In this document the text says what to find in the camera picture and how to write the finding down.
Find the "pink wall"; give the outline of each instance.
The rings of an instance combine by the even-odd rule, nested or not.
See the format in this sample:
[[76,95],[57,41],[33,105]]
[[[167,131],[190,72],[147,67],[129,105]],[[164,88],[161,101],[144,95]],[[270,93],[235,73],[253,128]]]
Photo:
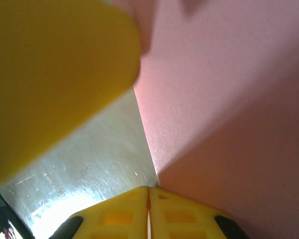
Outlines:
[[299,238],[299,0],[159,1],[135,91],[162,187]]

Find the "shiny metal surface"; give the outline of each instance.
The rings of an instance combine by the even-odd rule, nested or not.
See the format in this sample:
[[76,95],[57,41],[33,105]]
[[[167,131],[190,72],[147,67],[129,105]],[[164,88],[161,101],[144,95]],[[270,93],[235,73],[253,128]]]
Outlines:
[[35,237],[46,239],[74,212],[156,182],[131,90],[0,191]]

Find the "metal floor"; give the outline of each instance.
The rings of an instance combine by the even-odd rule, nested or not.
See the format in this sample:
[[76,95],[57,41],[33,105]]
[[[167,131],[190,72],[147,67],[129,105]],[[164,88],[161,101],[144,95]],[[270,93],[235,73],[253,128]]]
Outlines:
[[34,236],[46,239],[74,212],[156,183],[131,90],[3,185],[0,192]]

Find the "yellow plastic part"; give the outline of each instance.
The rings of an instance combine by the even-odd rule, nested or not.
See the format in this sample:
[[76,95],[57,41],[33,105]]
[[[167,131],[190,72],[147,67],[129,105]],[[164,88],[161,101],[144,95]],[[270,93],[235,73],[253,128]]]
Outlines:
[[226,239],[214,217],[227,213],[160,188],[138,187],[75,213],[73,239]]
[[148,195],[138,187],[72,215],[83,217],[73,239],[147,238]]
[[0,0],[0,183],[130,88],[136,22],[98,0]]

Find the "yellow object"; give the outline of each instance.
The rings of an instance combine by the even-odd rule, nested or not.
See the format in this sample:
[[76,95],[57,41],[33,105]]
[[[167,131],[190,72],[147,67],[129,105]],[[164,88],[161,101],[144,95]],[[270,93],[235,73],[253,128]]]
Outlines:
[[97,0],[0,0],[0,183],[136,80],[136,22]]
[[75,213],[50,239],[147,239],[148,213],[152,239],[249,239],[227,213],[149,187]]

